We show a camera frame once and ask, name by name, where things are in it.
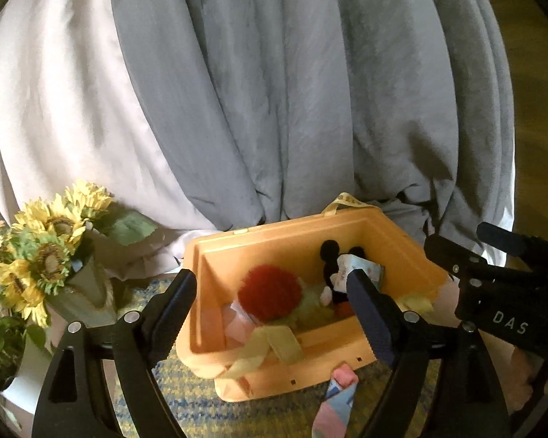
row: orange plastic bin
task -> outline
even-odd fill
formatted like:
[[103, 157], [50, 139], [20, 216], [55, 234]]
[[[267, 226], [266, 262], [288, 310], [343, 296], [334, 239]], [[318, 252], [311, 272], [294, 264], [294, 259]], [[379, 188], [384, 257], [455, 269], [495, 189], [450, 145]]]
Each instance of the orange plastic bin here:
[[[226, 350], [222, 306], [231, 303], [247, 272], [263, 263], [293, 272], [306, 283], [322, 282], [323, 241], [340, 251], [360, 245], [385, 267], [382, 292], [395, 299], [421, 294], [434, 301], [447, 273], [428, 261], [422, 248], [375, 207], [350, 208], [202, 237], [187, 245], [184, 267], [197, 276], [197, 299], [179, 337], [179, 358], [197, 376], [213, 379], [238, 356]], [[354, 316], [297, 336], [304, 360], [287, 365], [270, 351], [264, 363], [241, 379], [215, 379], [228, 402], [291, 392], [329, 380], [342, 362], [354, 370], [375, 360]]]

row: silver bolt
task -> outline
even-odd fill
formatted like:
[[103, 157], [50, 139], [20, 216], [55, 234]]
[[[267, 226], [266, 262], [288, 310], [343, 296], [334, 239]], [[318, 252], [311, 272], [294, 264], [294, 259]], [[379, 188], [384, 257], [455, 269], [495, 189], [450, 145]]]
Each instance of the silver bolt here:
[[468, 333], [474, 333], [475, 331], [477, 331], [477, 327], [474, 323], [471, 323], [471, 321], [463, 322], [463, 329], [465, 329]]
[[404, 319], [409, 323], [417, 323], [420, 320], [420, 316], [415, 311], [406, 311]]
[[81, 323], [79, 321], [73, 321], [73, 323], [67, 326], [67, 331], [71, 334], [75, 334], [79, 329], [81, 329]]
[[124, 321], [127, 323], [135, 323], [140, 318], [140, 313], [137, 311], [129, 311], [124, 315]]

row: red pom-pom ball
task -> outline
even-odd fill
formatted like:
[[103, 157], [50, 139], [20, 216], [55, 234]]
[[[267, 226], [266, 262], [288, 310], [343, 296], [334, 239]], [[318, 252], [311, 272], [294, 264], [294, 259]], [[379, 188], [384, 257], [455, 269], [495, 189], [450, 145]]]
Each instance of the red pom-pom ball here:
[[244, 278], [238, 300], [246, 313], [266, 323], [289, 315], [302, 300], [302, 288], [296, 275], [260, 265]]

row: woven rug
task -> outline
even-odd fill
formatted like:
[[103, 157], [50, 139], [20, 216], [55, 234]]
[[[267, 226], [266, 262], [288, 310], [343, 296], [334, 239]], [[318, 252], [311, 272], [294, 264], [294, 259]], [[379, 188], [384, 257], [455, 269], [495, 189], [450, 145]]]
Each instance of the woven rug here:
[[[133, 298], [120, 311], [142, 310], [155, 294], [163, 292], [170, 280], [154, 280], [147, 288], [134, 288]], [[298, 438], [310, 437], [311, 426], [327, 383], [300, 391], [285, 393], [261, 400], [230, 404], [218, 398], [213, 380], [194, 376], [171, 352], [167, 360], [155, 367], [154, 377], [180, 427], [189, 438]], [[379, 398], [390, 376], [387, 366], [377, 361], [357, 371], [359, 385], [349, 421], [347, 437], [357, 437]], [[438, 363], [431, 362], [421, 399], [407, 433], [407, 438], [420, 435], [434, 393]], [[121, 430], [127, 438], [138, 434], [130, 418], [126, 401], [117, 382], [114, 409]]]

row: flower pot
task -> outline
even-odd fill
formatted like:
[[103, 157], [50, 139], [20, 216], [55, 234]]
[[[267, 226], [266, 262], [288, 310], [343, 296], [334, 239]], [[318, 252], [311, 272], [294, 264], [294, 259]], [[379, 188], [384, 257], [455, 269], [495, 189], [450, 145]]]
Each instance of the flower pot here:
[[17, 407], [34, 414], [50, 363], [49, 353], [39, 349], [27, 337], [19, 371], [10, 385], [0, 393]]
[[47, 303], [64, 320], [82, 321], [87, 327], [114, 324], [117, 319], [110, 279], [93, 255]]

